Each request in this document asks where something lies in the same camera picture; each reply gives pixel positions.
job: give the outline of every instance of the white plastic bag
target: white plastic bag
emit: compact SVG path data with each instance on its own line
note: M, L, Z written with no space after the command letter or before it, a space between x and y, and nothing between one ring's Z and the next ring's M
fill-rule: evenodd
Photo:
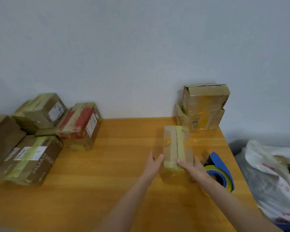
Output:
M290 174L273 156L290 164L290 148L249 141L235 156L258 207L273 223L290 222Z

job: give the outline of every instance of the left hand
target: left hand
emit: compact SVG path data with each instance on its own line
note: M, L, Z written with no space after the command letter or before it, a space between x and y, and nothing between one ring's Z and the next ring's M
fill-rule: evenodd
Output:
M152 156L153 151L149 153L149 157L147 159L144 171L142 173L143 178L146 180L152 182L152 180L155 178L155 175L157 175L160 165L163 162L163 154L161 154L156 161L154 161L154 157Z

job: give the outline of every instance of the human arm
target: human arm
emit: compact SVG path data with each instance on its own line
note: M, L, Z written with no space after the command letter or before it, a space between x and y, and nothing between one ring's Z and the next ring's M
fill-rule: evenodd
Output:
M149 154L142 175L134 182L132 187L117 202L111 212L102 220L101 225L94 232L128 232L139 208L147 188L159 171L163 155L154 161L152 152Z
M178 164L201 185L237 232L282 232L259 213L242 205L235 195L212 179L196 157L194 157L194 166L189 166L181 160L178 160Z

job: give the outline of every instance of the blue tape dispenser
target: blue tape dispenser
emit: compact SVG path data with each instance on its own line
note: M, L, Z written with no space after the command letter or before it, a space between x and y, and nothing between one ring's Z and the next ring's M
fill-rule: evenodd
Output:
M208 160L205 162L204 168L212 178L219 182L228 191L232 192L234 190L232 176L227 166L225 166L224 162L222 162L217 153L212 152L209 155Z

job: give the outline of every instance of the orange tabletop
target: orange tabletop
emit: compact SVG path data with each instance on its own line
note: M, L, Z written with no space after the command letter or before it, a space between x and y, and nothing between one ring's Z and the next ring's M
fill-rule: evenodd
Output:
M91 151L64 147L42 186L0 185L0 227L18 231L90 231L142 173L149 152L163 150L163 128L174 118L106 119ZM216 152L228 167L235 194L259 213L220 131L191 133L202 161ZM169 185L157 175L131 231L235 231L194 183Z

